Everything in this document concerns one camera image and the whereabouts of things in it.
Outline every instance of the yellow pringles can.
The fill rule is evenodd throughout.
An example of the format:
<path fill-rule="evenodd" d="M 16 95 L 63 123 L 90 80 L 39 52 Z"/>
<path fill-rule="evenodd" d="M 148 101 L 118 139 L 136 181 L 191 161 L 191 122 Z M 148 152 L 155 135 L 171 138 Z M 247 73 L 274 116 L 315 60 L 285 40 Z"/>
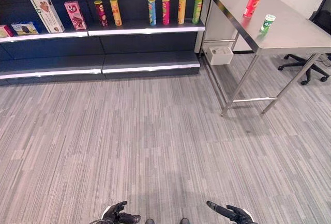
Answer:
<path fill-rule="evenodd" d="M 178 0 L 178 24 L 184 24 L 186 0 Z"/>
<path fill-rule="evenodd" d="M 112 7 L 115 25 L 121 26 L 122 20 L 121 20 L 121 13 L 119 12 L 118 0 L 109 0 L 109 2 L 110 2 L 110 6 Z"/>

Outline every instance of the bottom shelf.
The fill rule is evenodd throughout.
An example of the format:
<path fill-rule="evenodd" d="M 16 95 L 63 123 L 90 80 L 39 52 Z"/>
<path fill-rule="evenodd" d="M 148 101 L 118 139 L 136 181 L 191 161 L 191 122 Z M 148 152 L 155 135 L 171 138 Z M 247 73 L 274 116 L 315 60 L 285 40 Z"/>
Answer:
<path fill-rule="evenodd" d="M 193 51 L 48 57 L 0 62 L 0 85 L 199 73 Z"/>
<path fill-rule="evenodd" d="M 106 78 L 155 77 L 196 74 L 200 63 L 193 51 L 106 55 Z"/>

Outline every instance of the stainless steel table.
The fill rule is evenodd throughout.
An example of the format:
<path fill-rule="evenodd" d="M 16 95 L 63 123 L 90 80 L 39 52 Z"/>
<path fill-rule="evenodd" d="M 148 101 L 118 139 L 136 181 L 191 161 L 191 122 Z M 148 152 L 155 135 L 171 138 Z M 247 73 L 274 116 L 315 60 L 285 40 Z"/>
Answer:
<path fill-rule="evenodd" d="M 222 116 L 226 115 L 232 103 L 271 100 L 272 102 L 262 112 L 266 113 L 289 90 L 293 82 L 296 82 L 306 72 L 306 70 L 309 69 L 320 54 L 331 53 L 331 36 L 311 21 L 307 20 L 290 6 L 283 3 L 281 0 L 260 0 L 258 7 L 251 18 L 246 18 L 243 16 L 248 0 L 210 0 L 205 23 L 206 31 L 210 28 L 208 26 L 208 21 L 210 17 L 210 10 L 212 8 L 212 1 L 216 3 L 218 8 L 237 29 L 237 34 L 234 39 L 230 40 L 205 40 L 204 33 L 202 37 L 202 45 L 208 42 L 230 41 L 233 42 L 231 46 L 231 49 L 233 49 L 240 34 L 255 53 L 252 62 L 247 68 L 244 76 L 241 78 L 236 90 L 226 102 L 226 106 L 222 109 Z M 260 28 L 266 14 L 275 15 L 276 20 L 270 27 L 269 31 L 263 35 L 260 33 Z M 200 48 L 200 55 L 203 52 L 202 45 Z M 262 55 L 295 53 L 312 55 L 303 66 L 302 70 L 277 96 L 235 99 L 248 76 L 253 71 L 256 62 Z M 213 72 L 213 67 L 211 65 L 209 65 L 209 69 Z M 212 75 L 217 82 L 216 84 L 219 90 L 224 94 L 222 87 L 220 87 L 220 82 L 218 82 L 217 77 L 215 77 L 215 73 L 213 72 Z"/>

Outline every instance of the small green can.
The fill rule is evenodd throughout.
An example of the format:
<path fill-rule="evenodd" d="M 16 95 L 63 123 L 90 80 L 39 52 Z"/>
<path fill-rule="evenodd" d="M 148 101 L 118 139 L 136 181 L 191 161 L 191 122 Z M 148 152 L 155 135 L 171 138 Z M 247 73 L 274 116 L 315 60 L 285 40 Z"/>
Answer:
<path fill-rule="evenodd" d="M 272 14 L 267 14 L 265 16 L 263 25 L 261 26 L 260 32 L 262 32 L 262 33 L 268 32 L 269 27 L 271 26 L 271 24 L 274 22 L 275 19 L 276 19 L 276 16 L 273 16 Z"/>

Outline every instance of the snack box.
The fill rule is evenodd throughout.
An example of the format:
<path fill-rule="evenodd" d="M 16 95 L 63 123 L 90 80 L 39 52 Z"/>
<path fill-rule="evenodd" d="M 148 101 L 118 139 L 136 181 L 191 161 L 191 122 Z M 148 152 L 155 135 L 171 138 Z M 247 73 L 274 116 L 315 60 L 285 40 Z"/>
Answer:
<path fill-rule="evenodd" d="M 10 30 L 9 26 L 0 26 L 0 37 L 12 37 L 13 32 Z"/>
<path fill-rule="evenodd" d="M 51 0 L 30 0 L 49 33 L 62 33 L 64 27 Z"/>
<path fill-rule="evenodd" d="M 76 30 L 86 30 L 86 23 L 82 15 L 82 10 L 79 7 L 77 1 L 74 2 L 65 2 L 64 6 L 68 12 L 68 15 L 71 19 L 74 29 Z"/>
<path fill-rule="evenodd" d="M 32 21 L 29 22 L 16 22 L 12 23 L 12 28 L 18 35 L 26 35 L 26 34 L 38 34 L 38 29 L 36 28 L 36 24 Z"/>

